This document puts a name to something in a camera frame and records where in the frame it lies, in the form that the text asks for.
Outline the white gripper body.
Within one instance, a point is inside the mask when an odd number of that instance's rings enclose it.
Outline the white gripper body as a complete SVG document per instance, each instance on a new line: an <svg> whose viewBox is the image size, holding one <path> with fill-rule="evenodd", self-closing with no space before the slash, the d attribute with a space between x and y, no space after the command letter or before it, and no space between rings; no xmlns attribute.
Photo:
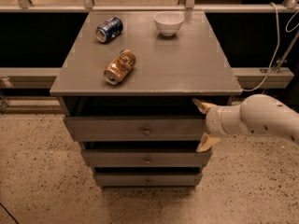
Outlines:
<svg viewBox="0 0 299 224"><path fill-rule="evenodd" d="M206 127L214 136L225 136L225 130L222 127L221 114L222 106L213 106L206 114Z"/></svg>

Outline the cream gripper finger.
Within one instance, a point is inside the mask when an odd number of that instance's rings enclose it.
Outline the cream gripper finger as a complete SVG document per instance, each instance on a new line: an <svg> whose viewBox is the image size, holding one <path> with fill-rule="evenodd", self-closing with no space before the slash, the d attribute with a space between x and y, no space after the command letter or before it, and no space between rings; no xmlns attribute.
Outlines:
<svg viewBox="0 0 299 224"><path fill-rule="evenodd" d="M211 133L203 133L201 141L196 149L198 153L208 151L214 145L220 142L220 138Z"/></svg>
<svg viewBox="0 0 299 224"><path fill-rule="evenodd" d="M207 101L204 100L200 100L200 99L196 99L193 98L192 99L193 103L197 106L198 110L202 113L202 114L207 114L208 111L215 106L215 104L209 103Z"/></svg>

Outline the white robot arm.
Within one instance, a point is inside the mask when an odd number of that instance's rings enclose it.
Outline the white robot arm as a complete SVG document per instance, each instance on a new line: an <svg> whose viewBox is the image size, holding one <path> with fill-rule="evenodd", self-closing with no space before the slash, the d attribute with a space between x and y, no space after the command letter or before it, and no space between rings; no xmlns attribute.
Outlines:
<svg viewBox="0 0 299 224"><path fill-rule="evenodd" d="M192 101L206 115L207 131L201 137L197 152L205 152L222 137L235 134L274 135L299 144L299 114L271 96L251 95L239 105Z"/></svg>

